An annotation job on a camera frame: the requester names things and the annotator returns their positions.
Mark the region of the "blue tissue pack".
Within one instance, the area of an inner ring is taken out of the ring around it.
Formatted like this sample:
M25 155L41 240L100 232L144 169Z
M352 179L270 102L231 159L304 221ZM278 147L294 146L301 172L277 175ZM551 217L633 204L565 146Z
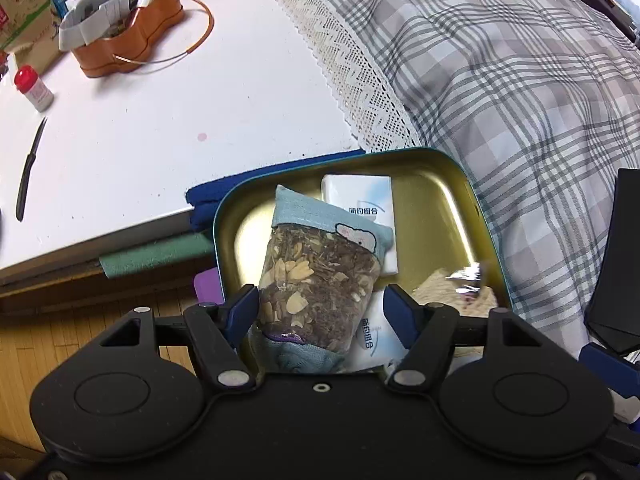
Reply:
M615 417L639 430L639 364L631 363L598 344L587 344L578 361L610 390Z

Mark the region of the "small white tissue pack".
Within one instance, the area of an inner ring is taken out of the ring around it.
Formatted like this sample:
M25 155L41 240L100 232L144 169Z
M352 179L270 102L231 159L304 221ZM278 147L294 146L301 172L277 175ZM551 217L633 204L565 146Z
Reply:
M374 292L371 296L344 361L347 373L378 367L390 370L408 352L386 320L383 296L382 290Z

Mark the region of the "teal gold metal tin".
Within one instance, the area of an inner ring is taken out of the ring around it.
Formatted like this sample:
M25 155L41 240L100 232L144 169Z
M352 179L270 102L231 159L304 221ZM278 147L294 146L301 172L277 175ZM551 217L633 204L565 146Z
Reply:
M398 364L408 341L383 311L390 284L463 315L509 304L468 178L428 148L245 178L222 199L213 239L224 293L258 290L241 353L259 373Z

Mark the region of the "black box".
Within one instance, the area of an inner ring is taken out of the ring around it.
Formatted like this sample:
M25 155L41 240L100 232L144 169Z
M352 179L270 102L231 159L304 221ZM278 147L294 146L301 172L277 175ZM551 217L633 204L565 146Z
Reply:
M590 333L619 356L639 349L639 171L618 170L608 240L585 314Z

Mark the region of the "black pen knife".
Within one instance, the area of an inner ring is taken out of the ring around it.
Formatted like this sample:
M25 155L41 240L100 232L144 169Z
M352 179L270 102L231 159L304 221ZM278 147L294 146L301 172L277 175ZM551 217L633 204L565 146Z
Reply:
M24 211L26 207L26 198L28 192L29 178L30 173L32 172L32 166L34 166L35 160L37 158L37 150L40 143L40 139L44 130L44 127L47 125L47 117L43 117L40 122L38 129L36 131L35 139L32 141L32 147L30 148L29 153L26 156L23 172L21 176L20 186L18 187L16 207L15 207L15 217L16 220L22 222L24 219Z

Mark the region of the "grey plaid bed cover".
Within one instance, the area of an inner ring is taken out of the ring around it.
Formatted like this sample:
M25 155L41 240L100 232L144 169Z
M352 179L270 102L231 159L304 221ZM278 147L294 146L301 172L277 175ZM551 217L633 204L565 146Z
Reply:
M276 0L367 152L464 170L518 315L570 353L615 183L639 163L639 52L580 0Z

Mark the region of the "red cap white bottle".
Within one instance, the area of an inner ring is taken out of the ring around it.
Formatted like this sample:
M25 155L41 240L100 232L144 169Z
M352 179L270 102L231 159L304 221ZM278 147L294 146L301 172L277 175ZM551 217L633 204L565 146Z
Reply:
M44 112L53 102L53 93L30 65L23 65L17 70L14 84L39 113Z

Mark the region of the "cardboard box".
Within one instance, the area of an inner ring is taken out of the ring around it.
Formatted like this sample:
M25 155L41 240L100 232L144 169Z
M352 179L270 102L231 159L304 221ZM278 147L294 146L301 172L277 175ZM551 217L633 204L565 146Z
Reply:
M61 55L52 0L1 0L1 50L40 75Z

